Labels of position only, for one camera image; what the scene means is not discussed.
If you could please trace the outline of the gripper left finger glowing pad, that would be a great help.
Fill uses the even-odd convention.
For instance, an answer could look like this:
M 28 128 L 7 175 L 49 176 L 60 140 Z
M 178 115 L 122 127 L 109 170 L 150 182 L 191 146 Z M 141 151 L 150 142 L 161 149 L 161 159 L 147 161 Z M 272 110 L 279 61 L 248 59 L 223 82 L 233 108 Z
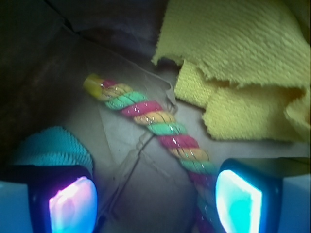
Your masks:
M 97 189 L 83 166 L 0 170 L 2 233 L 92 233 L 97 211 Z

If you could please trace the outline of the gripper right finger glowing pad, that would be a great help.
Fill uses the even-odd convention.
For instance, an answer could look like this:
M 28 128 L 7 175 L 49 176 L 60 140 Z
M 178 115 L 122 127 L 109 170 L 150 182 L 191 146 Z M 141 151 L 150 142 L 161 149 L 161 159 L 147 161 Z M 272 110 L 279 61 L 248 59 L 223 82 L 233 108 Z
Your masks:
M 216 207 L 227 233 L 309 233 L 309 158 L 230 158 L 219 170 Z

